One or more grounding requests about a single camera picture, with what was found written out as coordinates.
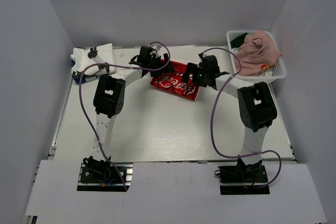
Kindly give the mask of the white red-print t-shirt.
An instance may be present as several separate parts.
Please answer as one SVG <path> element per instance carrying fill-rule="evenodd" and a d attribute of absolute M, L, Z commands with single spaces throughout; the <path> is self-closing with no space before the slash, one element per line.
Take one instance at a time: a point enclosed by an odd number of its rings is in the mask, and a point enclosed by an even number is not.
<path fill-rule="evenodd" d="M 153 77 L 150 85 L 169 94 L 196 101 L 199 87 L 192 84 L 192 75 L 190 75 L 188 83 L 181 81 L 187 65 L 171 61 L 171 66 L 174 68 L 173 72 Z"/>

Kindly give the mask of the dark green t-shirt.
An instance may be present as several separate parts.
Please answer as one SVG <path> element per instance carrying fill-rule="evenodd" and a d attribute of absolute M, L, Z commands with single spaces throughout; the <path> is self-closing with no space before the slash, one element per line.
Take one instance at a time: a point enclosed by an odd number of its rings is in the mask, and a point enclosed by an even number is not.
<path fill-rule="evenodd" d="M 233 40 L 230 41 L 230 45 L 232 48 L 239 48 L 241 45 L 244 44 L 245 37 L 248 33 L 243 33 L 241 35 L 236 36 Z"/>

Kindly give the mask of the pink t-shirt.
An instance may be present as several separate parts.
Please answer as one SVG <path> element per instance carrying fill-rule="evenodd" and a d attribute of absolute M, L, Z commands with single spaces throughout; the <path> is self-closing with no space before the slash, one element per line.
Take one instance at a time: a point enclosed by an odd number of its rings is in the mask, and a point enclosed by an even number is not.
<path fill-rule="evenodd" d="M 281 56 L 271 36 L 262 30 L 241 35 L 242 44 L 235 46 L 235 67 L 243 77 L 259 76 L 275 66 Z"/>

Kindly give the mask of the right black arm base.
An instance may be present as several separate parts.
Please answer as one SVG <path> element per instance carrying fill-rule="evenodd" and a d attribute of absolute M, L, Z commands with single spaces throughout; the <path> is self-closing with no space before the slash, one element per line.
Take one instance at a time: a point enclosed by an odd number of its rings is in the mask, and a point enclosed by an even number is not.
<path fill-rule="evenodd" d="M 236 166 L 219 166 L 214 175 L 219 178 L 220 194 L 233 195 L 269 195 L 269 186 L 262 187 L 268 183 L 267 172 L 264 165 L 261 169 L 243 178 Z"/>

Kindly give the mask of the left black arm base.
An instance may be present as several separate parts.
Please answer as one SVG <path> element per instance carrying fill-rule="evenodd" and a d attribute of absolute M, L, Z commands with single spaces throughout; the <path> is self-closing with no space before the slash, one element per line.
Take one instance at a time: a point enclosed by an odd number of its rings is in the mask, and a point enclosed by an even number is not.
<path fill-rule="evenodd" d="M 120 179 L 122 176 L 126 188 L 129 188 L 132 180 L 133 167 L 131 165 L 118 166 L 119 174 L 114 167 L 105 174 L 99 174 L 92 168 L 88 168 L 82 164 L 77 183 L 77 191 L 88 192 L 122 192 L 126 190 Z"/>

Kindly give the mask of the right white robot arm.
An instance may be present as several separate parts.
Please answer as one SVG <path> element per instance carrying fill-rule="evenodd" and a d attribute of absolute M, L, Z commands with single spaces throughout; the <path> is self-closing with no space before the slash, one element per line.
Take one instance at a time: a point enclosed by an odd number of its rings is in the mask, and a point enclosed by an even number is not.
<path fill-rule="evenodd" d="M 268 84 L 251 83 L 236 79 L 233 74 L 221 72 L 217 58 L 200 56 L 200 63 L 189 62 L 182 75 L 183 83 L 197 87 L 211 87 L 218 91 L 211 112 L 210 135 L 215 152 L 225 158 L 237 159 L 237 175 L 247 182 L 255 177 L 261 168 L 261 153 L 265 135 L 277 117 Z M 238 156 L 227 156 L 218 150 L 214 139 L 214 115 L 219 96 L 225 92 L 238 100 L 240 119 L 245 126 L 242 149 Z"/>

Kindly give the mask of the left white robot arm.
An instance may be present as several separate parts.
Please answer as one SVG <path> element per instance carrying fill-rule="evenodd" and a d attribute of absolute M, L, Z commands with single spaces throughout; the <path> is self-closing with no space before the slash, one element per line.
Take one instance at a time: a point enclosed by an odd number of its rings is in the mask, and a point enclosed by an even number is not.
<path fill-rule="evenodd" d="M 118 73 L 104 74 L 99 78 L 93 99 L 96 112 L 94 159 L 111 164 L 111 154 L 107 149 L 112 140 L 115 120 L 124 106 L 126 88 L 148 73 L 156 77 L 173 70 L 170 52 L 160 56 L 161 48 L 166 49 L 167 46 L 158 41 L 141 46 L 139 54 L 129 61 L 128 66 L 122 67 Z"/>

